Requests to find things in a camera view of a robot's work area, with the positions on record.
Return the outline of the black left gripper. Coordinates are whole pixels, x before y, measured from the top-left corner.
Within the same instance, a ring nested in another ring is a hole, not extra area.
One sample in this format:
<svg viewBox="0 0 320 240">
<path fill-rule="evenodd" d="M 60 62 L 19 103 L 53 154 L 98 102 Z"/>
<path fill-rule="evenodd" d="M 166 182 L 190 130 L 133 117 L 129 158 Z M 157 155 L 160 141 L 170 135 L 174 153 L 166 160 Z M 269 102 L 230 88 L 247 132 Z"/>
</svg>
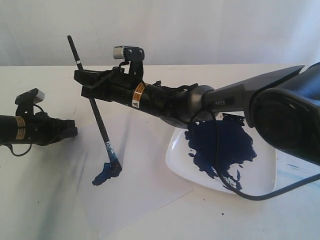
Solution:
<svg viewBox="0 0 320 240">
<path fill-rule="evenodd" d="M 24 144 L 47 146 L 77 136 L 74 120 L 52 118 L 46 113 L 25 113 L 24 121 Z"/>
</svg>

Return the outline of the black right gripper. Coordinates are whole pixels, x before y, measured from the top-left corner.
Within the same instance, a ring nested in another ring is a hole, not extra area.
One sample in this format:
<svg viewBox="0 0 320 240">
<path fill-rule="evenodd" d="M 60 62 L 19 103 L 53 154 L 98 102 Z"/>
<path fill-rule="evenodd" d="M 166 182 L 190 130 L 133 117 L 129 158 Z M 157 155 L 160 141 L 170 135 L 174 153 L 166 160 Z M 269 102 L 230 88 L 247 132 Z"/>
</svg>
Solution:
<svg viewBox="0 0 320 240">
<path fill-rule="evenodd" d="M 124 70 L 122 67 L 114 67 L 109 75 L 107 70 L 75 70 L 73 79 L 82 85 L 81 96 L 84 98 L 116 102 L 145 110 L 147 85 L 139 77 L 125 73 Z"/>
</svg>

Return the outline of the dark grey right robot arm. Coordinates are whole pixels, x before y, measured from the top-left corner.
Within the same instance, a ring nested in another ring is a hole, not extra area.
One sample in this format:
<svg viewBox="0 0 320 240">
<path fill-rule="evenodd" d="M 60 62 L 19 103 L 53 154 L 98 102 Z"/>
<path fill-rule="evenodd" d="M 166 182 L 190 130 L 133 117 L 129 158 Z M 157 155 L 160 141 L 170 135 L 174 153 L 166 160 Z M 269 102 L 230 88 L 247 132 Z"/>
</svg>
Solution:
<svg viewBox="0 0 320 240">
<path fill-rule="evenodd" d="M 243 112 L 249 127 L 272 147 L 319 164 L 320 65 L 292 66 L 264 73 L 218 89 L 208 85 L 167 87 L 142 81 L 143 68 L 125 72 L 76 70 L 81 95 L 116 102 L 164 122 L 185 128 L 206 121 L 210 113 Z"/>
</svg>

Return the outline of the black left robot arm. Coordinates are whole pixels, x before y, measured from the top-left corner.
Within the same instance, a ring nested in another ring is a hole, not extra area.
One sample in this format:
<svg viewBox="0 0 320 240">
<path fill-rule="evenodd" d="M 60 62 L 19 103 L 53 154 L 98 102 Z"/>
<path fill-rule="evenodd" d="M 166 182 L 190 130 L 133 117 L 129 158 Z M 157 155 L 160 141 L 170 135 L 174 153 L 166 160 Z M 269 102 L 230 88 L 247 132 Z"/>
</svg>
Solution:
<svg viewBox="0 0 320 240">
<path fill-rule="evenodd" d="M 2 145 L 33 144 L 47 146 L 78 135 L 74 120 L 35 115 L 0 116 L 0 143 Z"/>
</svg>

